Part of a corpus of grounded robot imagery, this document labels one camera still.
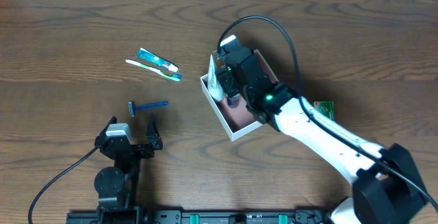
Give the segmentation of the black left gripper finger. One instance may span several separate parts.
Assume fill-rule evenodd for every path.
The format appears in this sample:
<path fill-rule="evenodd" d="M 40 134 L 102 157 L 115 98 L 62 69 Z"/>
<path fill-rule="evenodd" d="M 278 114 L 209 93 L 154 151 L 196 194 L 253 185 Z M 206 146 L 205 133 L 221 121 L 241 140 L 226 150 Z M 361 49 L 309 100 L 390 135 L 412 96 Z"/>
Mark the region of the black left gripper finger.
<path fill-rule="evenodd" d="M 115 116 L 113 116 L 110 120 L 109 120 L 109 122 L 107 123 L 107 125 L 103 128 L 103 130 L 100 132 L 100 136 L 104 136 L 105 134 L 106 134 L 106 131 L 107 131 L 107 129 L 108 129 L 108 127 L 110 126 L 110 125 L 112 125 L 112 124 L 115 124 L 115 123 L 117 123 L 117 118 L 115 117 Z"/>
<path fill-rule="evenodd" d="M 151 114 L 149 117 L 149 123 L 146 130 L 146 139 L 148 140 L 149 144 L 152 146 L 154 150 L 163 149 L 162 138 L 157 130 L 155 117 L 153 114 Z"/>

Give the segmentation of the white shampoo tube leaf print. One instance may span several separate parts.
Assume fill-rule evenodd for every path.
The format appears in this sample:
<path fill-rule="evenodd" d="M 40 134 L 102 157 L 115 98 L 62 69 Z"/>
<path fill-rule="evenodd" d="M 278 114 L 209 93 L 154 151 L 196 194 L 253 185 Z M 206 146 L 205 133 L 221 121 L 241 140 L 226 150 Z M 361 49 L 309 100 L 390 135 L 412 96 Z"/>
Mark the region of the white shampoo tube leaf print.
<path fill-rule="evenodd" d="M 207 74 L 207 89 L 216 102 L 220 102 L 224 99 L 224 90 L 218 82 L 216 77 L 216 63 L 214 62 L 213 55 L 210 55 L 209 68 Z"/>

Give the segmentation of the clear spray bottle blue liquid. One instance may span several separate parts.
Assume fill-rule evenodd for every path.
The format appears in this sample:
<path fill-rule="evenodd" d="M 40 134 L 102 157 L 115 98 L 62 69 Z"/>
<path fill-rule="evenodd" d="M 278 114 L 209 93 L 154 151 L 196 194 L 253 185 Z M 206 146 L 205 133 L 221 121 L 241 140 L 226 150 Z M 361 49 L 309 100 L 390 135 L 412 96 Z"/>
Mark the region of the clear spray bottle blue liquid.
<path fill-rule="evenodd" d="M 240 102 L 240 94 L 236 94 L 236 95 L 234 95 L 232 97 L 231 96 L 227 96 L 227 105 L 230 108 L 238 107 L 239 102 Z"/>

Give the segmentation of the white cardboard box pink inside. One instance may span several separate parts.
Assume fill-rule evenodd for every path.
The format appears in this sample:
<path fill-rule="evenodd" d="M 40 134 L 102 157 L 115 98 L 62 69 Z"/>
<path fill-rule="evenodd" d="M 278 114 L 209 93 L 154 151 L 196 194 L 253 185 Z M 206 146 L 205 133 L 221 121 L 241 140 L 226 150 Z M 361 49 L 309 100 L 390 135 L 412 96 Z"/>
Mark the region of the white cardboard box pink inside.
<path fill-rule="evenodd" d="M 230 108 L 226 98 L 221 102 L 217 102 L 210 95 L 208 90 L 208 74 L 202 76 L 200 81 L 203 93 L 231 142 L 262 126 L 262 124 L 259 121 L 256 121 L 253 115 L 246 109 L 246 102 L 242 97 L 240 97 L 236 108 Z"/>

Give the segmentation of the green toothpaste tube white cap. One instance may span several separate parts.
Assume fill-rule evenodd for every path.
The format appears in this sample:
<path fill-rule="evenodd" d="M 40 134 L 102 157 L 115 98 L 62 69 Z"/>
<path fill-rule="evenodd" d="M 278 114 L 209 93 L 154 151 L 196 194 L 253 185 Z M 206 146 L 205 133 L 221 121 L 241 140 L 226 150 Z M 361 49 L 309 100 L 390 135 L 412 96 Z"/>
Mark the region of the green toothpaste tube white cap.
<path fill-rule="evenodd" d="M 172 62 L 169 62 L 144 48 L 140 48 L 140 50 L 136 54 L 136 57 L 143 59 L 147 62 L 153 63 L 155 65 L 158 65 L 160 67 L 163 67 L 174 73 L 176 73 L 179 70 L 179 67 L 173 64 Z"/>

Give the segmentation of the green soap box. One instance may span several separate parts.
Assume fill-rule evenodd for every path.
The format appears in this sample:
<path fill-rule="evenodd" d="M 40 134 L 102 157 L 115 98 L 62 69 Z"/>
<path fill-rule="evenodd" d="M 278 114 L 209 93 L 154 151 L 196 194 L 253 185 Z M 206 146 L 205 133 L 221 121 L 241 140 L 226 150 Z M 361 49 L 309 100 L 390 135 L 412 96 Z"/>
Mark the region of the green soap box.
<path fill-rule="evenodd" d="M 335 120 L 335 109 L 332 101 L 314 101 L 314 108 L 332 121 Z"/>

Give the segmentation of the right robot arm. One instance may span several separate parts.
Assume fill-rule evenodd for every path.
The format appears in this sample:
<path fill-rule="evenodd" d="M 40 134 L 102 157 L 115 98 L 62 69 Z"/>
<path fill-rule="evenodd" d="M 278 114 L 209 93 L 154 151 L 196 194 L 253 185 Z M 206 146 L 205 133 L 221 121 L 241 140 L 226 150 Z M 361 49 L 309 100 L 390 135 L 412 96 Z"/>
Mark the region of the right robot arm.
<path fill-rule="evenodd" d="M 216 55 L 226 94 L 241 96 L 256 121 L 306 145 L 351 185 L 352 196 L 326 214 L 327 223 L 408 223 L 426 204 L 436 205 L 404 147 L 384 148 L 326 118 L 298 90 L 272 81 L 252 49 L 220 47 Z"/>

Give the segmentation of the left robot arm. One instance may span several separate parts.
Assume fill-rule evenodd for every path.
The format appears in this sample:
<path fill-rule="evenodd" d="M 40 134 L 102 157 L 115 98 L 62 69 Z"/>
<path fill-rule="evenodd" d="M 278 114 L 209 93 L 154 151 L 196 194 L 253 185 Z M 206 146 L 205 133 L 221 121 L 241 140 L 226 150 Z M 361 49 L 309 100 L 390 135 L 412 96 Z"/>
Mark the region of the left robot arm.
<path fill-rule="evenodd" d="M 129 208 L 136 202 L 140 178 L 140 161 L 153 158 L 163 149 L 163 142 L 156 127 L 155 117 L 149 117 L 146 142 L 131 143 L 131 130 L 126 123 L 118 123 L 113 116 L 94 145 L 114 161 L 113 166 L 102 169 L 95 177 L 94 187 L 99 195 L 99 207 L 104 210 Z"/>

